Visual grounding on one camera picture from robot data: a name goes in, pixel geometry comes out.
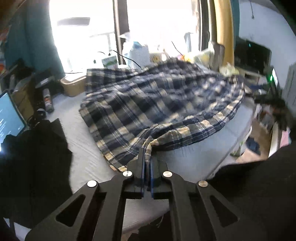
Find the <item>yellow curtain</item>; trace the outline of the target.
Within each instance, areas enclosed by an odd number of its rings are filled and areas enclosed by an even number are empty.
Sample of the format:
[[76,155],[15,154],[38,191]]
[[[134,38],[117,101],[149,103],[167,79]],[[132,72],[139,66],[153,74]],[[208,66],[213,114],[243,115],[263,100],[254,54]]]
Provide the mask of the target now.
[[234,65],[234,30],[230,0],[215,0],[217,43],[225,47],[223,65]]

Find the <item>black spray can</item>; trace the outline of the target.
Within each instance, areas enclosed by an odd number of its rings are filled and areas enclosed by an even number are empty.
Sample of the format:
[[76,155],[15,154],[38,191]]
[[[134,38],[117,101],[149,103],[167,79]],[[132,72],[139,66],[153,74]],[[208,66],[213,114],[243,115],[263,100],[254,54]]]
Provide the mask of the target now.
[[52,113],[54,111],[54,106],[52,104],[51,95],[48,88],[43,89],[43,100],[45,104],[45,111],[47,113]]

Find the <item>green white milk carton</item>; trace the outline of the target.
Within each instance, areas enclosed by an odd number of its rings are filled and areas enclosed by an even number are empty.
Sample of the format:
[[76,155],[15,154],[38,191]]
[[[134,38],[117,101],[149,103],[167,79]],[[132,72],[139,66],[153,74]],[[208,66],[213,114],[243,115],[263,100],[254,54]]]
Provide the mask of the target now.
[[102,65],[107,69],[116,69],[117,68],[117,57],[116,56],[107,56],[102,59]]

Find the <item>grey desk lamp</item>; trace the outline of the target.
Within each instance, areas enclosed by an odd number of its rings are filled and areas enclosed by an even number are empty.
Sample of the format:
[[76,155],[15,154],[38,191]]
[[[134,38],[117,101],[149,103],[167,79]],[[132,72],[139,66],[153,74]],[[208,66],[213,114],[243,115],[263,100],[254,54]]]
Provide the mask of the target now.
[[88,26],[90,22],[89,17],[71,17],[67,19],[62,19],[58,22],[58,25],[78,25],[78,26]]

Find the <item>white yellow wipes packet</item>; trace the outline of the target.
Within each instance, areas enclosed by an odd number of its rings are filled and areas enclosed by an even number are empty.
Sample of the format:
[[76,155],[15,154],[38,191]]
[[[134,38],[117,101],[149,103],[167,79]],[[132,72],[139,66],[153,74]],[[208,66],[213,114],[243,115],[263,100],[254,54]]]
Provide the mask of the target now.
[[213,56],[214,56],[214,52],[211,49],[197,51],[193,53],[193,62],[202,64],[206,67],[210,67]]

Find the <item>brown lidded food container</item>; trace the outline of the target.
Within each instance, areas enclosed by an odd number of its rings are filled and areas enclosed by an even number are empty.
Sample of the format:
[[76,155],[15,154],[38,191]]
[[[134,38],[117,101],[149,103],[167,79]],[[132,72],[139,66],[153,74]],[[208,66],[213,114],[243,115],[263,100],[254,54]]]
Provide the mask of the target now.
[[86,76],[81,74],[67,75],[60,80],[64,93],[68,97],[75,97],[85,91]]

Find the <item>black folded garment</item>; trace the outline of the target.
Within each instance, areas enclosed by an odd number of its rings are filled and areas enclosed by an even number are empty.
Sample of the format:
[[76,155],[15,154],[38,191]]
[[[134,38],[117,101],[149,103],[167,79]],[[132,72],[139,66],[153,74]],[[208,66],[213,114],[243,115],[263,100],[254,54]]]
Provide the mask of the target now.
[[1,217],[33,228],[71,195],[72,152],[59,119],[1,145]]

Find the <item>yellow tissue pack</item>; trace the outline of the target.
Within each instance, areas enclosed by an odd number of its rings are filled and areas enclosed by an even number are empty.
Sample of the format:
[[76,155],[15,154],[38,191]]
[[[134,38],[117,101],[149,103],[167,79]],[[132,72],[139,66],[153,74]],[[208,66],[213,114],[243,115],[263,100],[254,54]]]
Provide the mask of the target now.
[[226,77],[232,76],[232,75],[239,75],[239,70],[236,69],[233,65],[230,63],[227,63],[224,66],[221,66],[219,68],[219,72]]

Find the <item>tablet with lit screen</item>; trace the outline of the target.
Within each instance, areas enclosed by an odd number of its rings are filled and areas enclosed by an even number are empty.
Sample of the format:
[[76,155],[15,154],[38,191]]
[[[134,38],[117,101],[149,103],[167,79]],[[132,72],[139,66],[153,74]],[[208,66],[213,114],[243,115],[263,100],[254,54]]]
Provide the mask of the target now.
[[1,93],[0,119],[1,145],[7,135],[16,137],[27,128],[23,116],[7,90]]

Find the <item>steel thermos tumbler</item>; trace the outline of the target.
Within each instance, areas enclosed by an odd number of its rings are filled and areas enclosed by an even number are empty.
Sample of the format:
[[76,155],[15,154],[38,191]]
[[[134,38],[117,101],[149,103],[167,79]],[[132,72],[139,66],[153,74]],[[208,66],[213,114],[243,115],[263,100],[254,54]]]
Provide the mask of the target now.
[[218,44],[217,42],[212,42],[213,46],[213,57],[211,62],[211,69],[214,71],[219,71],[219,68],[223,64],[225,47],[224,45]]

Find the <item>white bear mug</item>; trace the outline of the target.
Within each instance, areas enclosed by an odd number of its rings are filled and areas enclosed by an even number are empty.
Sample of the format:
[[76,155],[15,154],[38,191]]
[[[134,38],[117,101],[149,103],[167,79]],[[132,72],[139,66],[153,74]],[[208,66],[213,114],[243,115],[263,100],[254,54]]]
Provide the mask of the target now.
[[151,63],[159,63],[161,61],[166,61],[168,55],[166,53],[150,53],[149,59]]

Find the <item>white perforated plastic basket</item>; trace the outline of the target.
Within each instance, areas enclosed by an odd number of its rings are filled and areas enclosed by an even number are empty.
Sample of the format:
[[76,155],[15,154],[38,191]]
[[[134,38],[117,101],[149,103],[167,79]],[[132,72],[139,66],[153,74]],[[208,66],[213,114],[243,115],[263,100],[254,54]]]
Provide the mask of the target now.
[[133,69],[145,67],[151,64],[149,48],[147,45],[134,45],[130,50],[128,57],[131,59],[131,61],[129,61],[129,66]]

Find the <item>teal curtain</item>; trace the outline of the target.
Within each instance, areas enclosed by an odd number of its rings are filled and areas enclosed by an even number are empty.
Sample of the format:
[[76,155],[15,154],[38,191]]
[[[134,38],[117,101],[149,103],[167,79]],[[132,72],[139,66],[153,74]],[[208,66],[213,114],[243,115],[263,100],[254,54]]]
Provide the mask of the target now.
[[9,21],[10,31],[4,46],[6,67],[22,59],[37,72],[50,69],[57,79],[65,76],[54,43],[49,1],[25,1]]

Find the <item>black open case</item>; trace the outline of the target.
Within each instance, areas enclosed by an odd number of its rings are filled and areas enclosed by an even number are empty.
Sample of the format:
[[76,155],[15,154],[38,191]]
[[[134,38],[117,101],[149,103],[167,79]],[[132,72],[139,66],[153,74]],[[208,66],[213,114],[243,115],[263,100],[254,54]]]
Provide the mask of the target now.
[[264,74],[264,68],[270,65],[272,51],[255,42],[236,37],[234,64],[241,69]]

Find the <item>blue plaid pants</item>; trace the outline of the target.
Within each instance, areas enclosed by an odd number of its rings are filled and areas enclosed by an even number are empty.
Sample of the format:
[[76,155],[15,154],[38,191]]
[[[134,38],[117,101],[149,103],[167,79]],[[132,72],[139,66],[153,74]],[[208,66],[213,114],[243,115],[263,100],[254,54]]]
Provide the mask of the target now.
[[79,113],[109,166],[123,172],[144,151],[188,146],[234,118],[245,91],[224,76],[176,58],[143,69],[88,69]]

